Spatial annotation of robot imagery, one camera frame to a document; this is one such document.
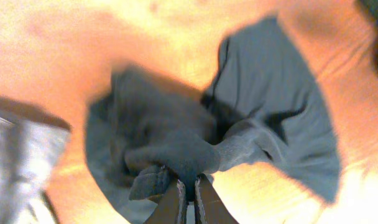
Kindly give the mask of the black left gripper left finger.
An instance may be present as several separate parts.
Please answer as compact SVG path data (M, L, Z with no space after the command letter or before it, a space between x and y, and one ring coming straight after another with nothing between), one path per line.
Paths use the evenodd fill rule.
M175 179L144 224L186 224L186 221L186 188L183 182Z

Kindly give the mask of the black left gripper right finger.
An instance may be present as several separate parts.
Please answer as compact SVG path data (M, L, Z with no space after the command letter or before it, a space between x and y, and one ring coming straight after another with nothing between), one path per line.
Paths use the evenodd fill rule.
M204 174L195 182L194 208L196 224L239 224Z

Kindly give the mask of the black t-shirt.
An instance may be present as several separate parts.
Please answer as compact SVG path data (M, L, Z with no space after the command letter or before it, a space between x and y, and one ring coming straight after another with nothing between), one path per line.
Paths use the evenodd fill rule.
M195 182L241 164L266 162L327 202L341 164L320 89L276 18L227 36L218 71L199 100L135 64L111 75L90 105L86 163L114 209L144 223L170 183L184 183L195 223Z

